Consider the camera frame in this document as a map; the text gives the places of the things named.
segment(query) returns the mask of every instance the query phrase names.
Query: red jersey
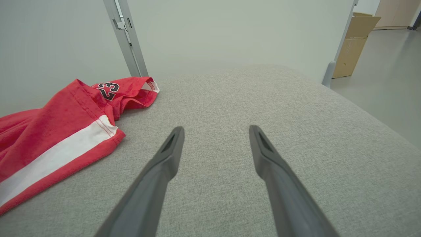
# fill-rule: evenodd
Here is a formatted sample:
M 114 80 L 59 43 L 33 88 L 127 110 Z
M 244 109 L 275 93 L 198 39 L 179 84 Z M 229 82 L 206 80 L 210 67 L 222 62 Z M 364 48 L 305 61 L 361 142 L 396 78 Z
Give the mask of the red jersey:
M 0 118 L 0 215 L 109 155 L 125 134 L 125 109 L 149 107 L 150 77 L 88 86 L 75 80 L 43 107 Z

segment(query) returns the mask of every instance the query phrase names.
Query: gray fabric surface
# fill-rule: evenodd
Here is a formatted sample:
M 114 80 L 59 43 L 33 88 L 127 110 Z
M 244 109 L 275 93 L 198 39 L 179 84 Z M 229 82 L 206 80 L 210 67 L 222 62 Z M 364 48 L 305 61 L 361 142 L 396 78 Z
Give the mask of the gray fabric surface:
M 259 65 L 159 79 L 110 156 L 0 218 L 0 236 L 93 236 L 175 126 L 185 143 L 157 236 L 276 236 L 248 126 L 259 125 L 339 234 L 421 235 L 421 151 L 328 88 Z

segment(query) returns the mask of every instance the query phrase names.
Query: printed number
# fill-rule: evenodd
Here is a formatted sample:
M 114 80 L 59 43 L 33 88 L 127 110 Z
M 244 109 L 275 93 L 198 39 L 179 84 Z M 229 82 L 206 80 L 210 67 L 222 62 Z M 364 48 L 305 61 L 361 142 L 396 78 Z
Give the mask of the printed number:
M 112 100 L 115 97 L 115 93 L 113 92 L 117 92 L 119 88 L 120 86 L 116 83 L 105 82 L 98 84 L 97 89 L 106 100 Z

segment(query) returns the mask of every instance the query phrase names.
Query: open cardboard box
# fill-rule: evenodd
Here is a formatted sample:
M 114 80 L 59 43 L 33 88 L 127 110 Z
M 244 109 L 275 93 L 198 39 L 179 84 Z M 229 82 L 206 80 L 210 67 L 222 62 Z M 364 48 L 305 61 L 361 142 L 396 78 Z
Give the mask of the open cardboard box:
M 339 52 L 333 78 L 350 76 L 354 72 L 368 34 L 376 26 L 380 17 L 354 12 L 344 44 Z

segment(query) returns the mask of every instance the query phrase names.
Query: metal door frame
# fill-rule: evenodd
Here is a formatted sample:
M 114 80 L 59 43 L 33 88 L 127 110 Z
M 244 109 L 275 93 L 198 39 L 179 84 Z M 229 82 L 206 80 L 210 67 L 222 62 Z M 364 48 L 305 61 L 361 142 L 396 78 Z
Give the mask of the metal door frame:
M 142 50 L 140 49 L 136 30 L 134 29 L 134 23 L 131 18 L 127 0 L 103 1 L 130 75 L 135 77 L 149 76 L 145 60 L 143 59 Z M 120 18 L 116 2 L 120 5 L 124 21 Z

